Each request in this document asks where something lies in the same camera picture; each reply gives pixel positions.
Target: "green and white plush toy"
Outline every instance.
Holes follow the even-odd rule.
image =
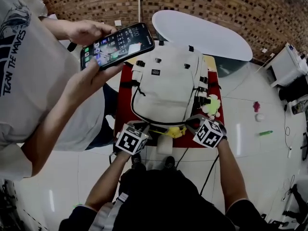
[[[211,103],[201,106],[202,111],[206,113],[210,120],[214,120],[215,117],[220,117],[218,109],[220,107],[221,101],[218,99],[218,96],[215,94],[210,94],[208,99],[211,100]]]

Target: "white pole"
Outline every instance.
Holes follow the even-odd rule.
[[[140,15],[141,15],[141,11],[140,11],[140,0],[138,0],[138,21],[140,22]]]

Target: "oval tabletop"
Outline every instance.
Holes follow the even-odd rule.
[[[156,12],[152,22],[157,32],[168,41],[192,45],[202,54],[241,61],[252,59],[251,48],[245,39],[215,23],[173,10]]]

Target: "white t-shirt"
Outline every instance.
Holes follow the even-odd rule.
[[[30,177],[23,143],[59,100],[78,60],[38,19],[38,0],[0,0],[0,178]],[[104,116],[100,89],[74,113],[55,150],[83,151]]]

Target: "white ball on floor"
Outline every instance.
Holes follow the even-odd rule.
[[[265,116],[263,114],[256,114],[255,118],[257,122],[261,122],[265,119]]]

